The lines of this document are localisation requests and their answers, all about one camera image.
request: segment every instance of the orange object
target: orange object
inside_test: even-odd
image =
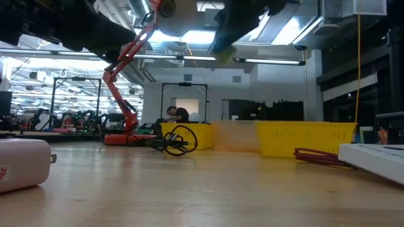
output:
[[[160,6],[160,0],[153,0],[151,1],[151,3],[156,9]],[[114,81],[116,80],[116,76],[124,69],[124,67],[132,62],[135,54],[138,53],[142,46],[147,43],[148,39],[153,35],[156,27],[156,21],[147,24],[144,29],[142,29],[142,31],[140,31],[140,33],[135,37],[135,39],[119,55],[117,62],[111,64],[105,69],[102,79],[107,84],[110,92],[112,93],[112,96],[115,98],[115,101],[117,102],[125,117],[124,134],[106,135],[106,137],[104,138],[104,143],[107,145],[128,145],[129,138],[134,141],[137,140],[137,138],[146,139],[145,137],[140,135],[130,136],[133,130],[139,124],[137,111],[131,104],[123,99],[118,88],[114,85]]]
[[[377,132],[380,144],[389,144],[389,132],[386,129],[380,129]]]
[[[105,145],[131,145],[136,141],[149,141],[155,139],[152,135],[107,134],[104,137]]]

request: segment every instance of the wall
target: wall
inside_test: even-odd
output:
[[[271,107],[280,100],[304,101],[304,67],[258,65],[252,72],[251,100],[265,101]]]
[[[377,73],[361,78],[359,86],[360,88],[364,88],[366,86],[370,86],[375,83],[377,83]],[[323,100],[324,102],[327,102],[328,100],[339,97],[341,95],[346,95],[350,92],[356,94],[357,90],[358,90],[358,80],[356,79],[354,81],[347,82],[343,85],[325,90],[323,92]]]
[[[323,117],[323,92],[317,84],[317,77],[323,74],[321,51],[313,50],[311,58],[307,60],[307,93],[306,93],[306,119],[310,121],[322,121]]]
[[[1,78],[1,84],[0,84],[0,91],[8,91],[9,90],[9,77],[11,75],[11,69],[7,67],[7,64],[0,60],[0,78]]]
[[[161,83],[150,83],[145,86],[145,97],[143,100],[143,115],[142,123],[155,122],[160,118],[161,109]],[[248,99],[249,89],[248,87],[232,88],[229,86],[210,85],[208,88],[208,100],[210,101],[207,106],[207,121],[212,122],[222,119],[222,100],[223,99]],[[201,119],[204,119],[205,115],[203,110],[205,109],[205,96],[195,87],[178,87],[173,86],[164,93],[162,116],[167,117],[165,111],[171,105],[172,98],[189,98],[199,101],[199,114]]]
[[[207,120],[209,122],[222,119],[222,100],[241,99],[265,101],[271,107],[273,102],[288,100],[306,103],[307,119],[323,120],[322,93],[316,84],[316,76],[321,75],[321,52],[314,51],[306,66],[257,65],[251,74],[244,74],[240,69],[156,69],[150,72],[158,81],[145,85],[142,122],[154,122],[160,117],[161,82],[183,82],[184,73],[193,75],[193,83],[208,83]],[[232,82],[232,76],[241,76],[242,83]],[[189,98],[199,100],[199,109],[205,109],[205,96],[195,87],[165,87],[163,101],[163,117],[170,106],[172,98]],[[201,118],[205,115],[199,111]]]

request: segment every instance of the red and black cable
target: red and black cable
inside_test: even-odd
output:
[[[315,154],[302,153],[301,151],[315,153]],[[333,165],[333,166],[355,168],[353,165],[339,160],[337,154],[333,154],[333,153],[329,153],[329,152],[325,152],[325,151],[319,151],[316,149],[296,148],[295,152],[294,152],[294,156],[296,157],[296,160],[300,160],[300,161],[308,161],[311,163],[317,163],[317,164],[323,164],[323,165]]]

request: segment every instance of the person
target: person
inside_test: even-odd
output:
[[[167,122],[176,121],[177,123],[188,123],[189,122],[189,113],[185,108],[182,107],[169,107],[167,109],[167,114],[171,117],[165,119]]]

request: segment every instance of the coiled cable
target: coiled cable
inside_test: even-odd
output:
[[[309,153],[301,153],[300,151],[311,152],[316,154],[309,154]],[[307,148],[296,148],[294,156],[296,160],[300,161],[308,161],[311,163],[318,163],[323,165],[333,165],[333,166],[342,166],[342,167],[349,167],[349,168],[356,168],[355,166],[348,164],[344,161],[338,159],[337,154],[319,151],[316,149],[307,149]]]
[[[184,141],[184,138],[175,133],[175,130],[178,128],[186,129],[194,138],[194,144],[191,149],[187,148],[191,143],[189,141]],[[184,125],[176,126],[171,132],[168,132],[164,135],[162,140],[152,140],[147,141],[146,145],[157,150],[157,151],[165,151],[167,154],[172,156],[182,156],[187,153],[191,153],[198,147],[198,139],[196,138],[195,133],[188,127]],[[180,151],[180,153],[173,153],[170,149],[176,149]]]

